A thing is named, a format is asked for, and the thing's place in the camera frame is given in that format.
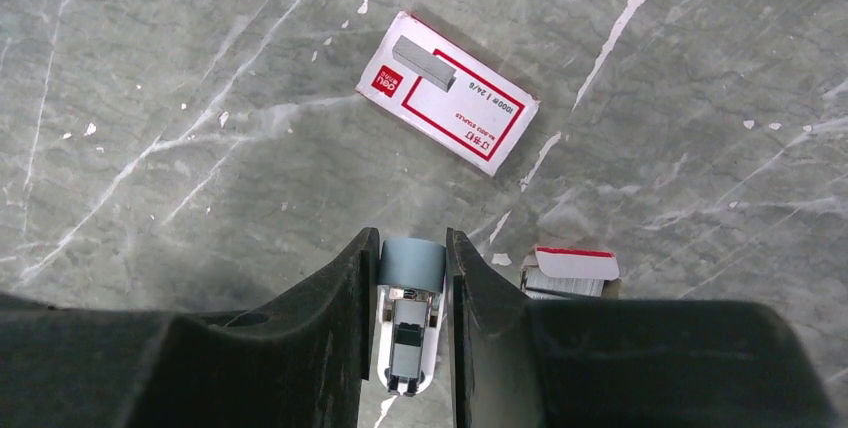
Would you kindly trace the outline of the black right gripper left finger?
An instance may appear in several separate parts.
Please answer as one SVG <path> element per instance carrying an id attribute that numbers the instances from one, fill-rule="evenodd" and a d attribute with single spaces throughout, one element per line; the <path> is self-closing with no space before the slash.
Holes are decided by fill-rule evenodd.
<path id="1" fill-rule="evenodd" d="M 5 427 L 353 427 L 380 235 L 267 303 L 209 313 L 1 297 Z"/>

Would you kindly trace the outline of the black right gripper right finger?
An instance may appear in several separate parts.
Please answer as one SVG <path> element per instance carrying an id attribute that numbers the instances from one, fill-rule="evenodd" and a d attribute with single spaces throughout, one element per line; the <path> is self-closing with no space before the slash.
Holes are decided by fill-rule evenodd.
<path id="1" fill-rule="evenodd" d="M 790 325 L 740 301 L 533 299 L 446 233 L 458 427 L 836 427 Z"/>

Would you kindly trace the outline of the staple tray with staples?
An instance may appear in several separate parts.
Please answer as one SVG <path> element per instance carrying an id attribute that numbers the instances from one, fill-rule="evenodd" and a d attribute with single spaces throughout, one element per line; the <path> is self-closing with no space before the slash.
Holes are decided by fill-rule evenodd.
<path id="1" fill-rule="evenodd" d="M 618 299 L 618 261 L 609 251 L 536 246 L 519 271 L 519 288 L 534 299 Z"/>

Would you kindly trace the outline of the white red staple box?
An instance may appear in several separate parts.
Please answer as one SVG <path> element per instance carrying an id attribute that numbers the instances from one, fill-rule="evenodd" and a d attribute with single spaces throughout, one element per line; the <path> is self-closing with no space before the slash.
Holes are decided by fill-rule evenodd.
<path id="1" fill-rule="evenodd" d="M 388 27 L 356 90 L 489 176 L 540 105 L 537 97 L 406 11 Z"/>

